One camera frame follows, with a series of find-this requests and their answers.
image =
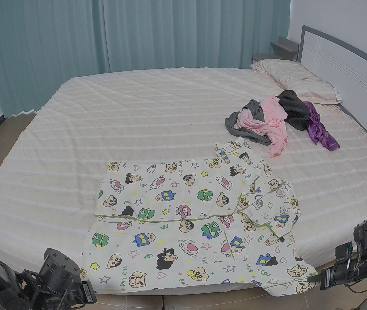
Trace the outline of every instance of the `yellow star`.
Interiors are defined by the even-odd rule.
[[[90,263],[90,267],[96,271],[100,266],[98,265],[98,263]]]

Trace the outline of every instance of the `pillowcase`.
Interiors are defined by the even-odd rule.
[[[263,59],[252,70],[270,75],[284,90],[293,90],[302,101],[334,105],[341,102],[334,87],[296,61]]]

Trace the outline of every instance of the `headboard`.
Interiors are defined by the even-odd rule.
[[[342,109],[367,132],[367,54],[333,36],[303,26],[298,61],[331,83]]]

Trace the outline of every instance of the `black garment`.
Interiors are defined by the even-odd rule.
[[[264,112],[263,109],[260,107],[259,102],[251,100],[242,107],[242,110],[244,109],[249,109],[254,119],[264,121]],[[239,111],[233,112],[228,118],[225,119],[225,126],[227,127],[228,132],[233,136],[248,138],[251,141],[260,143],[262,145],[271,145],[271,140],[267,136],[260,136],[259,134],[247,129],[246,127],[235,128],[234,125],[236,124],[239,113]]]
[[[297,97],[297,94],[293,90],[284,90],[276,97],[280,99],[278,103],[287,113],[285,121],[297,130],[308,130],[310,112],[304,102]]]

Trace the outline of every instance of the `pink shirt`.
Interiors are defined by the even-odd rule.
[[[254,119],[249,109],[244,109],[238,114],[238,127],[250,129],[260,136],[267,135],[271,140],[269,145],[269,157],[274,157],[281,154],[281,151],[287,145],[287,131],[284,120],[287,118],[287,113],[284,108],[279,105],[280,99],[275,96],[270,96],[261,101],[260,106],[264,113],[264,120],[259,121]]]

